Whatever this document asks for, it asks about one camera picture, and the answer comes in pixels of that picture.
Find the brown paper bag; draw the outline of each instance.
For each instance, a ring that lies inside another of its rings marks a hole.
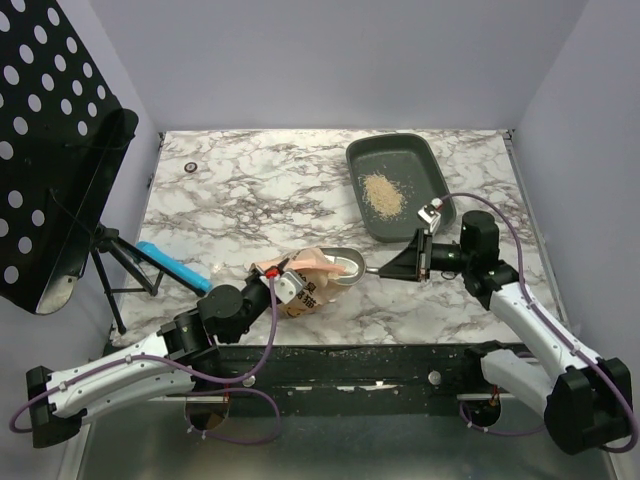
[[[289,317],[298,317],[315,312],[322,305],[335,300],[341,293],[349,289],[349,287],[335,282],[340,274],[344,273],[345,267],[329,262],[319,248],[296,250],[273,260],[258,262],[254,265],[267,270],[285,258],[289,259],[285,270],[295,270],[305,282],[304,288],[296,298],[286,305],[278,305],[280,311]]]

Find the dark green tray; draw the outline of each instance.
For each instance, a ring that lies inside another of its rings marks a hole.
[[[356,140],[347,148],[347,164],[362,220],[369,234],[380,242],[411,240],[416,228],[425,227],[418,219],[418,210],[434,197],[449,193],[429,144],[418,135],[392,133]],[[365,200],[362,179],[375,173],[401,185],[406,203],[396,217],[383,219]],[[447,200],[439,231],[448,228],[455,218],[455,206]]]

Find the music stand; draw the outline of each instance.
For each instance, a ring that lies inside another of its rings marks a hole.
[[[121,107],[54,0],[0,0],[0,39],[0,295],[48,314],[100,250],[100,216],[138,117]],[[150,260],[131,248],[134,260]],[[124,332],[113,300],[124,290],[112,290],[96,264]],[[157,284],[142,286],[157,293]]]

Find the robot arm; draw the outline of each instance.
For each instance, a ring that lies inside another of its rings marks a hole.
[[[378,269],[378,274],[409,281],[426,280],[432,270],[461,274],[466,290],[504,321],[542,366],[542,370],[536,368],[497,342],[488,342],[470,349],[478,377],[509,391],[543,417],[549,434],[564,452],[602,447],[631,434],[627,412],[592,365],[604,372],[631,405],[627,367],[617,358],[601,358],[582,344],[528,287],[523,293],[518,272],[499,259],[499,230],[491,214],[467,212],[462,217],[459,244],[433,243],[440,205],[436,199],[418,213],[427,228],[418,230],[409,246]]]
[[[437,205],[425,208],[420,217],[429,228],[417,230],[409,246],[376,273],[405,281],[426,280],[432,270],[461,274],[466,290],[509,325],[542,366],[532,366],[500,344],[488,342],[469,349],[477,379],[508,390],[543,417],[549,434],[566,453],[600,447],[629,435],[630,421],[620,403],[584,359],[606,372],[631,404],[628,369],[618,359],[602,359],[553,319],[529,291],[523,295],[518,272],[499,259],[499,231],[493,216],[467,212],[457,245],[433,243],[432,226],[439,221]],[[280,301],[288,303],[304,282],[294,271],[284,272],[283,267],[277,267],[281,276],[275,293]],[[254,271],[246,283],[242,291],[229,285],[215,288],[196,309],[178,315],[141,342],[96,362],[62,372],[43,367],[29,371],[30,399],[59,389],[29,409],[34,446],[67,440],[83,423],[121,406],[198,388],[189,373],[157,360],[139,359],[138,355],[163,357],[208,375],[228,377],[218,361],[215,340],[237,342],[270,304],[265,272]],[[551,319],[552,328],[534,309]],[[571,340],[571,347],[559,341],[557,332]],[[118,365],[107,369],[114,362]],[[69,379],[96,367],[104,370],[67,385]]]
[[[305,283],[295,271],[283,271],[284,266],[272,269],[278,273],[276,298],[288,303]],[[158,358],[207,375],[233,376],[218,361],[216,339],[237,342],[271,303],[265,272],[254,270],[246,284],[242,291],[230,285],[213,289],[198,301],[197,308],[178,315],[135,345],[99,360],[64,371],[36,367],[27,372],[29,400],[56,390],[29,407],[33,446],[43,448],[68,440],[83,424],[126,405],[198,388],[189,373]]]

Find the gray wall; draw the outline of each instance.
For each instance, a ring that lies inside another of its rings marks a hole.
[[[640,2],[591,0],[515,151],[569,319],[640,392]],[[634,452],[640,465],[640,449]]]
[[[157,162],[157,129],[145,112],[122,64],[87,0],[59,0],[80,38],[121,103],[140,116],[137,137],[120,171],[103,221],[117,226],[126,238],[137,234],[147,200],[146,183]],[[110,268],[114,283],[122,283],[121,269]],[[28,435],[16,436],[6,425],[26,399],[25,372],[37,365],[69,368],[96,358],[107,338],[111,315],[93,270],[87,272],[69,304],[46,317],[29,315],[0,298],[0,478],[57,478],[63,446],[33,450]]]
[[[513,127],[585,0],[91,0],[164,129]]]

